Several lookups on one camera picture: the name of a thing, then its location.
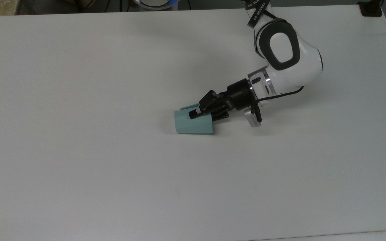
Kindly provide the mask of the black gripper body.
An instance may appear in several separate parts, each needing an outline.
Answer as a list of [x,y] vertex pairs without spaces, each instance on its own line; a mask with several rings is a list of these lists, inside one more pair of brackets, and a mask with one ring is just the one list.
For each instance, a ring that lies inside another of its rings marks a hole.
[[223,111],[231,111],[233,109],[241,111],[253,105],[253,93],[247,79],[230,84],[227,90],[220,94],[223,98]]

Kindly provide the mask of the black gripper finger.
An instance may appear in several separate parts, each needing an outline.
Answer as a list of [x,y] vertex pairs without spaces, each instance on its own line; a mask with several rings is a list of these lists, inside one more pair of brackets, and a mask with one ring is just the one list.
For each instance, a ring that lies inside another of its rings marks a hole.
[[222,93],[217,94],[210,90],[200,101],[199,106],[193,111],[189,111],[190,119],[196,119],[209,114],[212,118],[212,112],[226,111],[226,96]]
[[229,117],[228,111],[212,112],[212,121],[216,122]]

